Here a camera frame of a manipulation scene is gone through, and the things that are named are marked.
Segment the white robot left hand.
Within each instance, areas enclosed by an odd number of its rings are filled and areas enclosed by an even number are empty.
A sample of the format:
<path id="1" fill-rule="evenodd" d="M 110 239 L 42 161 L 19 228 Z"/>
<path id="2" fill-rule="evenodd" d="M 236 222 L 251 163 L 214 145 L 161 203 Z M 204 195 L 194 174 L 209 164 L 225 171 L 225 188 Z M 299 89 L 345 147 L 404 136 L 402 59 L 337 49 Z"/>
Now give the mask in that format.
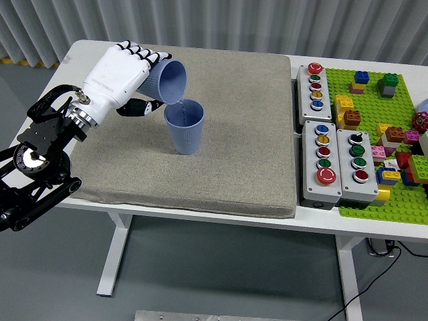
<path id="1" fill-rule="evenodd" d="M 78 108 L 100 125 L 109 111 L 129 101 L 159 62 L 171 58 L 129 40 L 109 47 L 84 80 L 82 91 L 89 102 L 80 102 Z"/>

